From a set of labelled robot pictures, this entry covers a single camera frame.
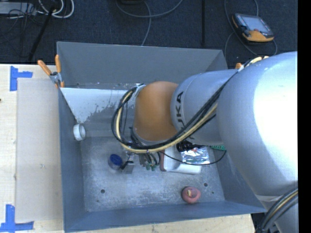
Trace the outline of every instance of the power cable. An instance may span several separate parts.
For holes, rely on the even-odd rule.
[[[120,5],[118,4],[118,0],[116,0],[116,5],[117,5],[117,7],[118,7],[123,13],[125,13],[125,14],[128,15],[128,16],[138,17],[138,18],[149,18],[148,30],[147,30],[147,33],[146,33],[146,35],[145,35],[145,38],[144,38],[144,40],[143,40],[143,42],[142,42],[142,44],[141,44],[141,46],[143,46],[143,45],[145,44],[145,41],[146,41],[146,39],[147,39],[147,37],[148,37],[148,34],[149,34],[149,30],[150,30],[150,27],[151,27],[151,18],[153,18],[153,17],[161,17],[161,16],[164,16],[164,15],[169,14],[170,12],[174,11],[174,10],[182,3],[182,1],[183,1],[183,0],[180,0],[179,3],[178,3],[174,8],[172,8],[172,9],[170,9],[170,10],[164,12],[164,13],[160,13],[160,14],[156,14],[156,15],[152,15],[152,14],[151,14],[151,11],[150,11],[150,8],[149,8],[148,4],[146,3],[146,1],[144,1],[145,5],[147,6],[148,12],[149,12],[149,15],[148,15],[148,16],[140,16],[140,15],[135,15],[135,14],[131,14],[131,13],[126,12],[125,10],[123,10],[123,9],[120,7]]]

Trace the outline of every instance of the small red object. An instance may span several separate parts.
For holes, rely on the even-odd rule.
[[[198,199],[201,196],[201,192],[199,189],[197,189],[193,186],[186,186],[183,189],[181,196],[185,202],[193,204],[193,203],[196,203],[198,201]]]

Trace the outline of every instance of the yellow cable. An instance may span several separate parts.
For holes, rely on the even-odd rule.
[[[133,92],[127,94],[127,96],[125,96],[124,100],[122,102],[124,102]],[[175,144],[177,144],[178,142],[186,139],[188,136],[190,136],[196,129],[198,129],[200,126],[202,126],[207,120],[208,118],[210,117],[210,115],[212,113],[214,113],[214,111],[216,110],[217,108],[217,104],[215,104],[211,109],[210,111],[200,120],[198,121],[195,125],[193,125],[187,132],[185,132],[182,136],[180,136],[179,138],[177,138],[176,140],[172,141],[171,143],[168,143],[162,147],[158,147],[158,148],[155,148],[155,149],[145,149],[145,150],[141,150],[141,149],[133,149],[123,143],[121,143],[121,145],[126,149],[126,150],[129,150],[131,152],[134,152],[134,153],[147,153],[148,152],[158,152],[158,151],[162,151],[162,150],[165,150]],[[120,129],[118,127],[119,125],[119,122],[120,122],[120,119],[121,119],[121,113],[122,113],[122,107],[119,109],[118,113],[117,113],[117,118],[116,118],[116,135],[117,137],[119,138],[119,140],[121,140],[121,135],[120,135]]]

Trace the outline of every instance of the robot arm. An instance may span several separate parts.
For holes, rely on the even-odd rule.
[[[137,97],[133,135],[140,147],[124,147],[138,153],[184,139],[224,145],[259,201],[272,210],[269,221],[277,219],[281,233],[297,232],[297,52],[239,70],[197,74],[178,86],[147,85]],[[280,198],[288,208],[277,206]]]

